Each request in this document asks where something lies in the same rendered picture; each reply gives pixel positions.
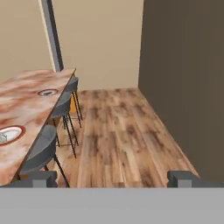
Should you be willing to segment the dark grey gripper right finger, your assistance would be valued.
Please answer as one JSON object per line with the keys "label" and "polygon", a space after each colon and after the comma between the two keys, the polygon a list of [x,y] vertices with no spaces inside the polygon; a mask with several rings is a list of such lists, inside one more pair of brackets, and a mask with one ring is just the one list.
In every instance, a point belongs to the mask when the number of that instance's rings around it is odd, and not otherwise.
{"label": "dark grey gripper right finger", "polygon": [[211,181],[204,180],[202,178],[197,177],[190,171],[168,171],[168,187],[223,187],[224,183],[214,183]]}

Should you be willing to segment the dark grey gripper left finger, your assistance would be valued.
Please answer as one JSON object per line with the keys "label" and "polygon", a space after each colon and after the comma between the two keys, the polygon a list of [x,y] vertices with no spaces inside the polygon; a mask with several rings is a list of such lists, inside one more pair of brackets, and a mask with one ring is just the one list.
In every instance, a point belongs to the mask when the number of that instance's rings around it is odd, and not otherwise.
{"label": "dark grey gripper left finger", "polygon": [[56,171],[33,171],[26,178],[5,185],[10,188],[49,188],[57,187]]}

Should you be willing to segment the red rimmed dark bowl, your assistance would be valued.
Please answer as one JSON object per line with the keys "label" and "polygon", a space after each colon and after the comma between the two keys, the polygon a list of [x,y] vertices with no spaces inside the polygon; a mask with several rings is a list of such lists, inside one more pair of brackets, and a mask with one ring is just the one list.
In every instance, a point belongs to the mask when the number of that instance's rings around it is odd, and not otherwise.
{"label": "red rimmed dark bowl", "polygon": [[49,89],[44,89],[38,92],[39,96],[51,96],[51,95],[56,95],[58,93],[58,90],[55,88],[49,88]]}

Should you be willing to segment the red rimmed white plate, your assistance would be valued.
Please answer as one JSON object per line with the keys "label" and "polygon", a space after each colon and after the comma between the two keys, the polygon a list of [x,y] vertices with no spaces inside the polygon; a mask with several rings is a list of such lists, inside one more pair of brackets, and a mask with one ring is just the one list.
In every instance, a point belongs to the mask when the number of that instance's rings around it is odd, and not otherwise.
{"label": "red rimmed white plate", "polygon": [[8,126],[0,129],[0,133],[4,133],[7,136],[6,143],[0,143],[0,145],[7,145],[17,141],[25,133],[25,127],[21,125]]}

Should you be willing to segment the grey window frame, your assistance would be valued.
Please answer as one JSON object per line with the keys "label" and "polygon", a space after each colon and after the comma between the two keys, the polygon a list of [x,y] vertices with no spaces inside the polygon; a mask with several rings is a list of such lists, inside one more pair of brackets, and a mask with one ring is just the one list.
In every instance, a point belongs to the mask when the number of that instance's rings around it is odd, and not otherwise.
{"label": "grey window frame", "polygon": [[53,12],[53,2],[52,0],[38,0],[38,5],[41,12],[46,41],[52,62],[52,69],[55,72],[62,71],[64,69],[64,65]]}

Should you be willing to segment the grey bar stool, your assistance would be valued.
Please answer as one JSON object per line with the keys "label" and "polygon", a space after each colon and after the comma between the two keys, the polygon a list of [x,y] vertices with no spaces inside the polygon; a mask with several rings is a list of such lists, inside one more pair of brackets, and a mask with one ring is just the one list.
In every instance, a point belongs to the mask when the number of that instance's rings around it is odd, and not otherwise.
{"label": "grey bar stool", "polygon": [[[70,116],[70,103],[71,103],[71,95],[69,93],[64,93],[59,98],[50,118],[52,119],[53,125],[56,125],[56,122],[55,122],[56,118],[60,118],[60,117],[63,118],[63,123],[64,123],[64,126],[66,127],[66,131],[70,140],[70,145],[72,146],[72,149],[73,149],[73,154],[76,155],[75,145],[79,143],[78,143],[78,139],[77,139],[74,126],[71,120],[71,116]],[[72,139],[68,125],[71,125],[75,141],[73,141]]]}
{"label": "grey bar stool", "polygon": [[66,91],[73,96],[73,102],[74,102],[74,106],[76,109],[76,115],[78,117],[79,124],[81,124],[81,121],[83,120],[83,118],[82,118],[81,107],[80,107],[79,98],[78,98],[78,94],[77,94],[78,82],[79,82],[79,78],[73,77],[68,82],[68,84],[66,86]]}
{"label": "grey bar stool", "polygon": [[31,154],[23,164],[21,175],[26,177],[37,171],[49,171],[47,164],[54,160],[61,171],[61,174],[66,181],[66,185],[69,186],[65,173],[62,170],[60,162],[56,156],[56,129],[52,125],[46,125],[40,136],[31,149]]}

